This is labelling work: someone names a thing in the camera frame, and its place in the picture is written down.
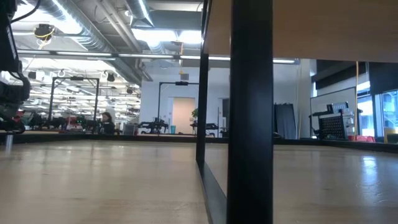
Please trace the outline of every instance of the red object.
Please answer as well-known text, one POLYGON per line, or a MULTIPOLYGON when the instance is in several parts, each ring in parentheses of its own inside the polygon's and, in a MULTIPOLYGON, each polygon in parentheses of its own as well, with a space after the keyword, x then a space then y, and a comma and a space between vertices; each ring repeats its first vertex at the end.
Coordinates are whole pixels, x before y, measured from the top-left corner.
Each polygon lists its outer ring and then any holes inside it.
POLYGON ((348 136, 348 139, 350 141, 376 142, 372 136, 356 136, 355 139, 354 136, 348 136))

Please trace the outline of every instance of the light wood floor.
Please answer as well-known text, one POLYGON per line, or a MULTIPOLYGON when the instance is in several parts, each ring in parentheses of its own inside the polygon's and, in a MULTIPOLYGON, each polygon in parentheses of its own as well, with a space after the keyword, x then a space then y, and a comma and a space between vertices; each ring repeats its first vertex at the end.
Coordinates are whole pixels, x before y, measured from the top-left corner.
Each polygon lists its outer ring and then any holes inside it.
POLYGON ((55 142, 0 149, 0 223, 208 223, 194 144, 55 142))
MULTIPOLYGON (((227 159, 226 145, 206 145, 206 162, 225 193, 227 159)), ((275 224, 396 224, 397 220, 398 155, 275 146, 275 224)))

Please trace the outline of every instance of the window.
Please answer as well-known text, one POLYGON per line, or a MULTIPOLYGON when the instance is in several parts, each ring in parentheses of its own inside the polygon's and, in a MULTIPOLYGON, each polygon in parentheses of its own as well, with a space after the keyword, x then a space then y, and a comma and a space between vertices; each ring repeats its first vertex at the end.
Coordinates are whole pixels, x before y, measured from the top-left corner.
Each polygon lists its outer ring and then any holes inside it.
POLYGON ((398 131, 398 91, 382 94, 384 128, 398 131))
POLYGON ((374 136, 373 103, 371 96, 358 98, 358 109, 363 112, 359 116, 359 128, 362 136, 374 136))

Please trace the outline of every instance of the door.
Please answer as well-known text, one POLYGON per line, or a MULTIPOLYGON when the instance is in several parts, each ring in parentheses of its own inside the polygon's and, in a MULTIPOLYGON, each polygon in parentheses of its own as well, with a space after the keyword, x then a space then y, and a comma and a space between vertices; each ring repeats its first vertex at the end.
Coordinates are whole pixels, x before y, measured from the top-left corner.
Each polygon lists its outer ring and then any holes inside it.
POLYGON ((175 133, 192 134, 192 111, 195 109, 194 98, 175 97, 173 101, 173 125, 175 133))

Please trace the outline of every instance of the woman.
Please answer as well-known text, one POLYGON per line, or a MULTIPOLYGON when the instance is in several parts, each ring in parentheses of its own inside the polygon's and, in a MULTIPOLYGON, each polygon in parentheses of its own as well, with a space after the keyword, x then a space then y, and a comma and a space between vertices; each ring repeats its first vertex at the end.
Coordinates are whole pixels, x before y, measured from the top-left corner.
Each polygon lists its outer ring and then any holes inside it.
POLYGON ((102 127, 99 133, 114 135, 114 123, 112 122, 112 116, 108 112, 102 114, 102 127))

